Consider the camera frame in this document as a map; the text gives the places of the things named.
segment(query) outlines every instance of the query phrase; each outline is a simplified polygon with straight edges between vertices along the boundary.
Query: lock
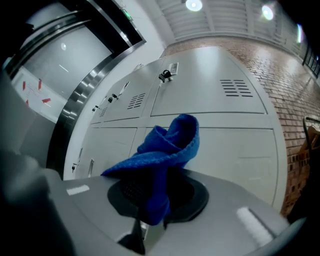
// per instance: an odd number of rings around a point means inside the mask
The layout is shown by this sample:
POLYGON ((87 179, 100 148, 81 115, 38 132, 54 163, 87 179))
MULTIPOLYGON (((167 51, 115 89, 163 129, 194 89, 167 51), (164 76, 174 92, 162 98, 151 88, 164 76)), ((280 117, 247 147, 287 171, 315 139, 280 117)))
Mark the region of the lock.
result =
POLYGON ((172 75, 170 73, 169 70, 164 70, 160 75, 159 75, 159 79, 165 83, 166 82, 166 79, 168 79, 168 81, 172 81, 173 78, 172 78, 172 75))

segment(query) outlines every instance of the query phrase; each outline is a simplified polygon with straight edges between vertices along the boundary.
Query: brick wall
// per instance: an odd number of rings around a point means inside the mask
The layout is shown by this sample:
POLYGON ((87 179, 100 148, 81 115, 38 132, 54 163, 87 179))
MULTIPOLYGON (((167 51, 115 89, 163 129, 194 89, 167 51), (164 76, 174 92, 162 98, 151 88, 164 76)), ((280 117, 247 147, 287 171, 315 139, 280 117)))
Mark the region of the brick wall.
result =
POLYGON ((287 216, 309 176, 302 119, 320 116, 320 88, 295 56, 268 44, 237 37, 202 37, 170 45, 163 56, 208 46, 219 46, 240 60, 270 97, 282 125, 288 179, 281 213, 287 216))

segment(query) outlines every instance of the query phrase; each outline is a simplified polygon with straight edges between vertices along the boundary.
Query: blue cloth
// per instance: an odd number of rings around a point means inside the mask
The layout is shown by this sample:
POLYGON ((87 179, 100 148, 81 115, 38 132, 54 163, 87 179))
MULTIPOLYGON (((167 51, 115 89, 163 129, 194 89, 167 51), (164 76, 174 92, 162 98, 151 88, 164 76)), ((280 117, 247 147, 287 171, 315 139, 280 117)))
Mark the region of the blue cloth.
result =
POLYGON ((148 172, 152 191, 141 209, 141 220, 149 225, 157 225, 170 213, 167 195, 168 167, 183 168, 197 155, 199 143, 197 119, 189 114, 181 114, 172 121, 168 131, 155 126, 137 148, 137 153, 105 170, 102 175, 114 176, 120 172, 123 177, 126 173, 132 174, 141 169, 148 172))

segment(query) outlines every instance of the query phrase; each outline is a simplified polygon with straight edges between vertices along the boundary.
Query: white ceiling panel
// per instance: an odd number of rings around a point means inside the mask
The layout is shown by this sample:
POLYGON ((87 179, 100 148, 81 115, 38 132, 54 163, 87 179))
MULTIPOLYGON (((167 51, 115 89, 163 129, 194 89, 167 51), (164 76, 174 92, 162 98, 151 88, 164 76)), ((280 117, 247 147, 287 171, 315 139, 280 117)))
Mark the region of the white ceiling panel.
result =
POLYGON ((176 42, 234 35, 272 43, 298 56, 304 55, 306 42, 297 43, 297 25, 279 6, 273 7, 272 20, 263 16, 262 6, 266 0, 201 0, 203 7, 196 12, 188 10, 183 0, 141 1, 157 4, 176 42))

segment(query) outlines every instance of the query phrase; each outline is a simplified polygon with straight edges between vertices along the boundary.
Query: ceiling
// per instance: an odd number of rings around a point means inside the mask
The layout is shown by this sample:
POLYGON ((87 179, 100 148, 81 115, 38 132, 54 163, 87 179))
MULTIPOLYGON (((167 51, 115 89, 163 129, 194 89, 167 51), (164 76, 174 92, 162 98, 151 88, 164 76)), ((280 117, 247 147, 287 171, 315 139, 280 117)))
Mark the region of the ceiling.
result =
POLYGON ((265 0, 201 0, 194 12, 182 0, 140 0, 167 45, 205 36, 253 38, 304 55, 298 28, 274 2, 273 19, 262 15, 265 0))

